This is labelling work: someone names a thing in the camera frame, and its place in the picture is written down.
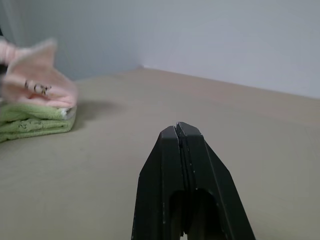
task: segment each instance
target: fabric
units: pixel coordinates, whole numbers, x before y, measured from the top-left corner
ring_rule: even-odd
[[[54,68],[56,49],[56,42],[47,40],[13,58],[2,80],[1,96],[6,102],[56,108],[76,106],[76,85]]]
[[[66,133],[74,125],[76,107],[6,104],[0,110],[0,143],[7,140]]]
[[[19,58],[31,50],[28,48],[18,48],[5,39],[0,39],[0,64],[8,66],[14,59]]]

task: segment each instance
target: folded towel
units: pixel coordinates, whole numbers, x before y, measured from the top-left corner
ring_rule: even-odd
[[[0,143],[7,140],[66,133],[74,125],[76,107],[6,104],[0,109]]]
[[[54,68],[57,44],[47,40],[10,57],[2,80],[1,96],[9,103],[73,108],[77,104],[76,85]]]

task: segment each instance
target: white wall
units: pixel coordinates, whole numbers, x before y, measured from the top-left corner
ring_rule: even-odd
[[[145,65],[320,98],[319,0],[11,2],[18,38],[57,37],[73,79]]]

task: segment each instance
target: folded cloth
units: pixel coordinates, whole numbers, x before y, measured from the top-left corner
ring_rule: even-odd
[[[66,133],[74,125],[76,109],[76,107],[56,108],[23,103],[3,105],[0,110],[0,143]]]
[[[56,49],[56,42],[50,39],[9,62],[1,90],[6,102],[56,108],[76,106],[76,85],[54,67]]]

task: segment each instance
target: microfiber cloth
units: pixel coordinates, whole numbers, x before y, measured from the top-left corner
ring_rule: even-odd
[[[76,107],[5,104],[0,109],[0,143],[7,140],[66,133],[74,125]]]
[[[2,54],[8,62],[2,79],[4,100],[56,108],[76,106],[76,85],[54,67],[56,50],[54,39],[28,49],[6,50],[6,54]]]

